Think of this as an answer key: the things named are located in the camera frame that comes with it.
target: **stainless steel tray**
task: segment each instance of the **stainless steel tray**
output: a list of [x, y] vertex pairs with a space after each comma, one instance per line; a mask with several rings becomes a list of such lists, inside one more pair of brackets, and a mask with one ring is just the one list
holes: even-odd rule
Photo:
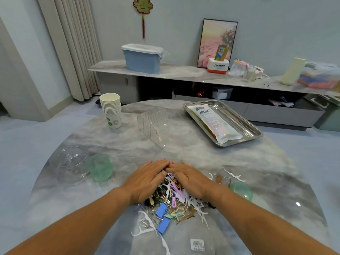
[[[216, 140], [215, 134], [211, 132], [211, 130], [206, 126], [206, 124], [192, 111], [188, 108], [188, 106], [192, 105], [203, 105], [207, 104], [209, 107], [214, 110], [226, 123], [232, 126], [235, 130], [237, 130], [240, 134], [243, 135], [242, 139], [238, 140], [229, 140], [224, 144], [218, 143]], [[244, 119], [238, 113], [233, 111], [229, 106], [222, 103], [218, 100], [211, 100], [205, 102], [194, 102], [184, 104], [183, 108], [189, 113], [189, 115], [194, 119], [194, 121], [202, 128], [202, 130], [211, 138], [212, 141], [218, 146], [228, 147], [231, 145], [235, 145], [238, 143], [242, 143], [245, 141], [249, 141], [252, 139], [257, 139], [263, 136], [263, 133], [256, 128], [252, 123]]]

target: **floor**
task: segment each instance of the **floor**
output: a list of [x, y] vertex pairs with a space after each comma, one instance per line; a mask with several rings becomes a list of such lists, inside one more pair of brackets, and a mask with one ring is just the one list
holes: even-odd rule
[[[0, 254], [23, 241], [21, 227], [34, 182], [52, 152], [78, 126], [102, 114], [98, 97], [73, 103], [47, 122], [0, 117]], [[309, 180], [340, 253], [340, 133], [260, 127]]]

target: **forearm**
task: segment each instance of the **forearm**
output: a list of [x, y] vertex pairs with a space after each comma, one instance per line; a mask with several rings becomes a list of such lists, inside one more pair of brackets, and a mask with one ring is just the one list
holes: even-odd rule
[[94, 254], [128, 205], [129, 197], [120, 188], [115, 188], [51, 224], [7, 254]]
[[337, 254], [278, 216], [216, 185], [210, 201], [253, 255]]

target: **picture frame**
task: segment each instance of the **picture frame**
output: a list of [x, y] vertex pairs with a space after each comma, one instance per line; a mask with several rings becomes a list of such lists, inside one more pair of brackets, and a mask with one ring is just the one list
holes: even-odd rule
[[209, 58], [215, 58], [217, 48], [220, 44], [227, 45], [230, 49], [226, 56], [226, 59], [230, 61], [237, 24], [237, 21], [203, 20], [197, 68], [207, 68]]

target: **red tassel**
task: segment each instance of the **red tassel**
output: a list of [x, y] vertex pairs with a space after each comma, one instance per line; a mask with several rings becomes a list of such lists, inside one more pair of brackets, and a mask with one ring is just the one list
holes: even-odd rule
[[145, 23], [144, 23], [144, 14], [142, 14], [142, 27], [143, 27], [143, 38], [145, 38]]

